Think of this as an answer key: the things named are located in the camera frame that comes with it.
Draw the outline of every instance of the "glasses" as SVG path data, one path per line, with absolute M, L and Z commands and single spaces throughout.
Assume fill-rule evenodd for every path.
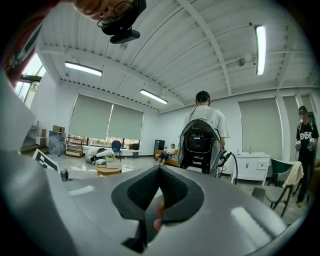
M 110 24 L 114 23 L 118 17 L 126 15 L 128 12 L 130 12 L 134 7 L 138 6 L 138 0 L 136 0 L 134 3 L 130 3 L 127 1 L 123 1 L 118 3 L 114 8 L 113 8 L 113 13 L 116 16 L 114 17 L 104 17 L 99 20 L 98 22 L 98 27 L 100 28 L 106 28 Z

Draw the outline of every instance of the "ceiling light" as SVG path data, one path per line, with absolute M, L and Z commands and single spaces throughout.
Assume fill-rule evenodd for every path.
M 146 95 L 146 96 L 148 96 L 148 97 L 150 97 L 150 98 L 152 98 L 152 99 L 155 99 L 156 101 L 161 102 L 161 103 L 163 103 L 163 104 L 167 104 L 167 103 L 168 103 L 168 101 L 166 101 L 165 99 L 160 98 L 160 97 L 158 97 L 157 95 L 154 95 L 153 93 L 148 92 L 148 91 L 146 91 L 146 90 L 144 90 L 144 89 L 142 89 L 142 90 L 140 91 L 140 93 L 141 93 L 141 94 L 144 94 L 144 95 Z
M 256 74 L 257 76 L 262 76 L 265 72 L 266 65 L 266 52 L 267 52 L 267 36 L 265 26 L 256 26 L 255 36 L 257 45 L 257 66 Z
M 99 76 L 99 77 L 102 76 L 102 71 L 100 71 L 98 69 L 95 69 L 95 68 L 92 68 L 92 67 L 80 65 L 80 64 L 77 64 L 77 63 L 72 63 L 72 62 L 69 62 L 69 61 L 66 61 L 64 63 L 64 65 L 67 68 L 70 68 L 70 69 L 81 70 L 81 71 L 84 71 L 84 72 L 88 72 L 88 73 L 94 74 L 94 75 Z

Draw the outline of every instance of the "round table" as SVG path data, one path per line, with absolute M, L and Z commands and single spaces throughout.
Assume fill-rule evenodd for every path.
M 108 175 L 113 175 L 113 174 L 120 174 L 122 172 L 122 165 L 120 163 L 120 161 L 118 161 L 118 159 L 114 159 L 114 161 L 116 161 L 117 163 L 117 168 L 106 168 L 105 164 L 102 165 L 97 165 L 95 167 L 96 171 L 98 172 L 98 176 L 99 175 L 103 175 L 103 176 L 108 176 Z

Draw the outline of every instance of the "man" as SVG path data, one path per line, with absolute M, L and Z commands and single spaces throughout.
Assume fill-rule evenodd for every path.
M 110 26 L 111 23 L 114 25 L 119 20 L 126 22 L 126 19 L 131 26 L 146 8 L 145 1 L 139 0 L 44 0 L 43 4 L 35 7 L 36 11 L 21 24 L 21 30 L 7 43 L 1 56 L 3 69 L 14 87 L 35 53 L 36 40 L 43 20 L 59 2 L 72 3 L 79 13 L 99 22 L 100 27 Z
M 314 170 L 315 148 L 318 142 L 319 133 L 316 124 L 309 120 L 308 111 L 305 106 L 299 107 L 299 117 L 302 122 L 296 129 L 296 140 L 301 142 L 298 160 L 302 163 L 303 167 L 302 185 L 297 199 L 297 205 L 300 208 L 303 205 L 302 202 L 305 198 Z
M 195 109 L 188 113 L 185 118 L 184 127 L 194 119 L 203 119 L 209 123 L 213 129 L 216 129 L 220 136 L 220 141 L 223 149 L 225 149 L 225 138 L 229 138 L 227 121 L 221 111 L 210 106 L 210 95 L 202 90 L 195 96 Z

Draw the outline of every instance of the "black t-shirt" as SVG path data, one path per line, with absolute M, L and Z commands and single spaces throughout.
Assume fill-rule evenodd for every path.
M 307 146 L 309 145 L 310 139 L 314 138 L 317 139 L 319 137 L 318 129 L 316 124 L 313 122 L 312 127 L 310 125 L 310 121 L 307 124 L 301 123 L 301 128 L 299 132 L 299 126 L 298 125 L 296 129 L 296 139 L 301 141 L 301 149 L 306 150 Z

